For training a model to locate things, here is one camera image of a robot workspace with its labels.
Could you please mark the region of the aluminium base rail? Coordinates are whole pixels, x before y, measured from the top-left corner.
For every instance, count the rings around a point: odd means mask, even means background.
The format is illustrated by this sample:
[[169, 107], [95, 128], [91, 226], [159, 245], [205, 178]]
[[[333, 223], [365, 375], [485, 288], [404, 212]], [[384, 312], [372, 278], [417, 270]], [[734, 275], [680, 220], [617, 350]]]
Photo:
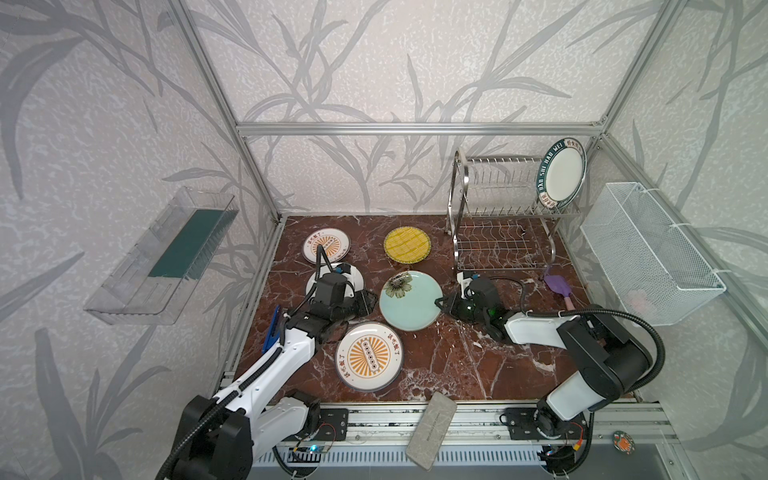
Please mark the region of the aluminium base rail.
[[[341, 403], [343, 422], [325, 421], [322, 432], [306, 441], [287, 440], [269, 448], [257, 467], [280, 463], [298, 469], [318, 467], [413, 466], [406, 449], [427, 405], [424, 402]], [[672, 461], [681, 441], [657, 403], [619, 401], [596, 413], [578, 415], [555, 439], [531, 424], [527, 402], [460, 402], [440, 445], [435, 466], [538, 466], [543, 451], [564, 444], [597, 452], [627, 434], [636, 447], [652, 445]]]

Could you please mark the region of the far orange sunburst plate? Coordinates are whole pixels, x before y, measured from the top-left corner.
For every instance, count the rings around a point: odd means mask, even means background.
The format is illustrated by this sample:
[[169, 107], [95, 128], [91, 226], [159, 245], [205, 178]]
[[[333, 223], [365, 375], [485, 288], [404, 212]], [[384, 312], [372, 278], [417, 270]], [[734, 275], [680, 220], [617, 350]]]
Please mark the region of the far orange sunburst plate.
[[349, 236], [340, 229], [322, 228], [311, 233], [304, 241], [302, 255], [310, 263], [316, 263], [316, 251], [322, 247], [328, 259], [339, 262], [346, 257], [351, 247]]

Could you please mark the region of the near orange sunburst plate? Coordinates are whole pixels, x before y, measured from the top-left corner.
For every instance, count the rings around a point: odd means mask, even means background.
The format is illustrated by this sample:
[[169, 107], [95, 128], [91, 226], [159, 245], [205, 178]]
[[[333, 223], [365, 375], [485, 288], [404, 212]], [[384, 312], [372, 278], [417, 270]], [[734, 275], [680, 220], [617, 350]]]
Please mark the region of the near orange sunburst plate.
[[348, 387], [366, 393], [382, 390], [402, 369], [402, 342], [387, 325], [361, 323], [338, 343], [335, 365], [341, 381]]

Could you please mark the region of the white plate with green rim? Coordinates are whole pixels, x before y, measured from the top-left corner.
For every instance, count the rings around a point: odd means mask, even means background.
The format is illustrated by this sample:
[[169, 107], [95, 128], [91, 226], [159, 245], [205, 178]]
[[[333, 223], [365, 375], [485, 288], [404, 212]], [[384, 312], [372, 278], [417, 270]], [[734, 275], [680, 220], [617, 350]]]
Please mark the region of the white plate with green rim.
[[[320, 267], [320, 276], [323, 276], [332, 270], [326, 265], [323, 264]], [[345, 296], [352, 298], [356, 291], [360, 291], [364, 289], [364, 279], [359, 269], [357, 269], [354, 265], [352, 265], [352, 274], [351, 275], [343, 275], [348, 282], [351, 283], [351, 285], [347, 285], [345, 289]]]

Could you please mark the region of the yellow green woven plate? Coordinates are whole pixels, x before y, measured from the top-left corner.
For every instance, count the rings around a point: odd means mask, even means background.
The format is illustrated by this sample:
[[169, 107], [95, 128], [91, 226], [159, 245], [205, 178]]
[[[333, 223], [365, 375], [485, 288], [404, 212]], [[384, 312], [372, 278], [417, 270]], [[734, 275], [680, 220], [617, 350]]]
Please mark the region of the yellow green woven plate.
[[430, 237], [421, 229], [404, 226], [391, 230], [384, 240], [385, 254], [400, 264], [416, 264], [432, 250]]

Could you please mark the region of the dark green rimmed white plate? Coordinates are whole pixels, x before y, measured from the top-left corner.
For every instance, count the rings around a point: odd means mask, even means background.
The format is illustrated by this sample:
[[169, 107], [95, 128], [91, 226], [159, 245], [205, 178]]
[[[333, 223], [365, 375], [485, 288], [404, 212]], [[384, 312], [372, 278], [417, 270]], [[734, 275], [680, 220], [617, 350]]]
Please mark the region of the dark green rimmed white plate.
[[575, 138], [555, 142], [542, 158], [536, 176], [539, 202], [550, 210], [564, 209], [579, 192], [586, 175], [585, 149]]

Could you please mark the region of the light green flower plate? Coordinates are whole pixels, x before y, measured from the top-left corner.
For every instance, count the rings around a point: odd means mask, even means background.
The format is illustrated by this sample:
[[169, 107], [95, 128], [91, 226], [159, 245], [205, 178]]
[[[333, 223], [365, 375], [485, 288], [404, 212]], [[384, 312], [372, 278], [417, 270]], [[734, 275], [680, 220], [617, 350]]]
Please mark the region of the light green flower plate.
[[435, 301], [443, 296], [438, 282], [420, 271], [404, 271], [384, 284], [379, 307], [385, 321], [403, 331], [419, 331], [440, 315]]

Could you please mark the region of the clear plastic wall shelf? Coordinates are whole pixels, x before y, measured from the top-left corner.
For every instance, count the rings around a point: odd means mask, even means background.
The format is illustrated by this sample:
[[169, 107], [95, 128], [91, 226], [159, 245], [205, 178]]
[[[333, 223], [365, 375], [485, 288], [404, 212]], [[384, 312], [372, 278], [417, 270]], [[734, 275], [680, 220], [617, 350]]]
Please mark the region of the clear plastic wall shelf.
[[177, 190], [84, 310], [108, 325], [172, 325], [239, 208], [230, 193]]

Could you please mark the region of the grey sponge block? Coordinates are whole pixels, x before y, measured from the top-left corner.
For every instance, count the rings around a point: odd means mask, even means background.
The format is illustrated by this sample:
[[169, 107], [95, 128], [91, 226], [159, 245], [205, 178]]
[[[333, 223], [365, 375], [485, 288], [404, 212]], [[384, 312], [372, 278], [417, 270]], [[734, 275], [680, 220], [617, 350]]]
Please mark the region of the grey sponge block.
[[433, 467], [456, 411], [449, 397], [433, 394], [406, 447], [409, 460], [426, 471]]

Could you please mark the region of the orange sunburst plate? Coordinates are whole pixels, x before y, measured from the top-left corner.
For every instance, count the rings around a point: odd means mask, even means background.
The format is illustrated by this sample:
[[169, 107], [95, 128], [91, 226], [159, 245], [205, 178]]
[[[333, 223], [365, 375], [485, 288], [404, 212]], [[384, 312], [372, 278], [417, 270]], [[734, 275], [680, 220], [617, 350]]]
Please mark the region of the orange sunburst plate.
[[351, 247], [349, 236], [340, 229], [322, 228], [311, 233], [304, 241], [302, 255], [310, 263], [316, 263], [316, 251], [322, 247], [328, 259], [339, 262], [346, 257]]
[[402, 342], [387, 325], [361, 323], [338, 343], [335, 365], [341, 381], [348, 387], [366, 393], [382, 390], [402, 369]]

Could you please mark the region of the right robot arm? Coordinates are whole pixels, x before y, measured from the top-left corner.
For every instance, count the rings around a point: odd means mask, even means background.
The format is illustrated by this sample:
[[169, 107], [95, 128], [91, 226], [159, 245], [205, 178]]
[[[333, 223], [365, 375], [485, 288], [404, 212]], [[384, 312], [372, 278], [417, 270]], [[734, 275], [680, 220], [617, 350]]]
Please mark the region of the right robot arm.
[[574, 363], [575, 372], [542, 397], [528, 419], [510, 410], [500, 418], [512, 435], [528, 427], [549, 440], [562, 439], [575, 427], [576, 443], [539, 455], [545, 472], [555, 479], [568, 477], [588, 458], [596, 412], [661, 373], [666, 349], [660, 334], [636, 315], [597, 304], [552, 312], [524, 305], [510, 309], [495, 278], [474, 272], [459, 273], [458, 282], [457, 291], [435, 299], [441, 313], [481, 327], [500, 343], [561, 349]]

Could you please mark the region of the small round orange gadget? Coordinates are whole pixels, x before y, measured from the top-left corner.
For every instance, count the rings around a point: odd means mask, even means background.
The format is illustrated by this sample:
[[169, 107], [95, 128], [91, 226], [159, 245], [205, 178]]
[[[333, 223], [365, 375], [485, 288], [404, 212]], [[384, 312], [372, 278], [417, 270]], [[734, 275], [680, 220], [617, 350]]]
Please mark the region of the small round orange gadget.
[[632, 455], [636, 449], [632, 437], [624, 431], [615, 431], [612, 434], [614, 448], [626, 455]]

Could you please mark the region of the steel dish rack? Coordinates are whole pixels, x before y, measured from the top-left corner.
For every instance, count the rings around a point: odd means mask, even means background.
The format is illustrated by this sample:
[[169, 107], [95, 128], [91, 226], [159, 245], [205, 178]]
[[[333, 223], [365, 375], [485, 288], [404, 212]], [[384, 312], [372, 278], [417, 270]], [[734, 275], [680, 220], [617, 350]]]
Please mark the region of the steel dish rack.
[[454, 270], [541, 273], [557, 260], [555, 233], [579, 215], [570, 204], [550, 209], [538, 199], [541, 159], [526, 156], [453, 157], [446, 230]]

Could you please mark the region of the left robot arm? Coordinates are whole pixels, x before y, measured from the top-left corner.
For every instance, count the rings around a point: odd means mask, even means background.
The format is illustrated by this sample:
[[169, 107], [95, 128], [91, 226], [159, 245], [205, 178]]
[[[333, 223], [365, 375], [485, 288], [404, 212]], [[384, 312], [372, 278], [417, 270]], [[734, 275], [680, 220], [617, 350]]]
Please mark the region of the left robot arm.
[[318, 247], [310, 289], [276, 323], [275, 342], [230, 385], [186, 405], [157, 478], [244, 479], [254, 461], [282, 440], [314, 432], [318, 399], [298, 392], [269, 402], [338, 326], [371, 314], [377, 301], [357, 267], [331, 263]]

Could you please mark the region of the blue handled tool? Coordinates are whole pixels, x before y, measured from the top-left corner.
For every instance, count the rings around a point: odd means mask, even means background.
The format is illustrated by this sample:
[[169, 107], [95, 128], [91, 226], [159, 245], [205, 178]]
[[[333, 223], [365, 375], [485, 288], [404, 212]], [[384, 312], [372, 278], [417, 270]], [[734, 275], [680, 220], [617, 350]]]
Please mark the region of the blue handled tool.
[[281, 306], [277, 305], [273, 311], [273, 315], [270, 321], [267, 334], [265, 336], [264, 343], [262, 345], [261, 353], [264, 354], [269, 351], [272, 346], [279, 340], [279, 323], [281, 319]]

